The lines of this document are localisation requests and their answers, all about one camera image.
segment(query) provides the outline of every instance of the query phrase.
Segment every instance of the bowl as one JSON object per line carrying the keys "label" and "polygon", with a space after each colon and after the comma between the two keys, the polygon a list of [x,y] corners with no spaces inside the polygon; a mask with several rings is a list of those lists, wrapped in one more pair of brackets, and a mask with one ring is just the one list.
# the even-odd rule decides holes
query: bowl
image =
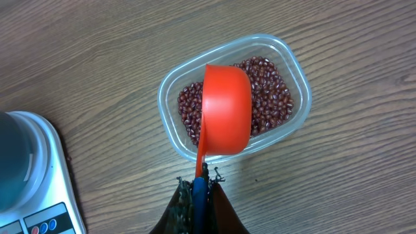
{"label": "bowl", "polygon": [[169,141],[178,154],[195,162],[197,147],[192,144],[181,116],[177,113],[179,92],[193,82],[203,81],[206,64],[232,65],[252,56],[270,59],[279,70],[294,99],[293,114],[281,126],[250,139],[245,149],[236,155],[212,155],[207,163],[218,163],[262,150],[283,140],[305,122],[311,109],[311,88],[289,46],[267,34],[253,34],[214,47],[172,69],[162,80],[157,93],[157,105]]}

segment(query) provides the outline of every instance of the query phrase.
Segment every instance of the scoop handle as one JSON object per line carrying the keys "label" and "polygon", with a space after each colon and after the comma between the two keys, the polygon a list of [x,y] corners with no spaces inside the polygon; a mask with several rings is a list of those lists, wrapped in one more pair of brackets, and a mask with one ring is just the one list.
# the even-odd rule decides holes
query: scoop handle
{"label": "scoop handle", "polygon": [[195,178],[202,176],[202,163],[205,162],[206,154],[207,154],[207,145],[205,142],[205,122],[204,122],[203,114],[202,114],[200,142],[198,144],[198,152],[196,154]]}

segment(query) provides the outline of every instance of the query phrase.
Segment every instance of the kitchen scale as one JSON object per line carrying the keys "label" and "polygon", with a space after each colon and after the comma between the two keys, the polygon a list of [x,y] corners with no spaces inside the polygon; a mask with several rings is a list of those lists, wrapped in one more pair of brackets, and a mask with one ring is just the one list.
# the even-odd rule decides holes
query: kitchen scale
{"label": "kitchen scale", "polygon": [[57,131],[37,114],[7,114],[25,129],[33,151],[23,195],[13,207],[0,212],[0,234],[86,233]]}

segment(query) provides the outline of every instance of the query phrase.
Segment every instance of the red measuring cup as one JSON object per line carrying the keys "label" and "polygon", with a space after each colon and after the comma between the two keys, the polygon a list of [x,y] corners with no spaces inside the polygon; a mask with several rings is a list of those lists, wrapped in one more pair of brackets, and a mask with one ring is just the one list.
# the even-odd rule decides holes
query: red measuring cup
{"label": "red measuring cup", "polygon": [[252,89],[248,76],[233,66],[206,65],[202,92],[200,142],[195,177],[206,155],[233,155],[250,139]]}

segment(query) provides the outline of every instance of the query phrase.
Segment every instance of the button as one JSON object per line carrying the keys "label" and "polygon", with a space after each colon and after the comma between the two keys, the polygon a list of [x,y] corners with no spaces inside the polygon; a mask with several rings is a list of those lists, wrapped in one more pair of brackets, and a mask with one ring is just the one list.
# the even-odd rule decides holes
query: button
{"label": "button", "polygon": [[47,223],[43,223],[40,225],[40,233],[45,234],[47,232]]}
{"label": "button", "polygon": [[53,231],[57,227],[57,221],[55,219],[51,219],[49,221],[49,230]]}
{"label": "button", "polygon": [[34,226],[33,228],[32,228],[32,232],[31,232],[32,234],[38,234],[39,233],[39,227],[38,226]]}

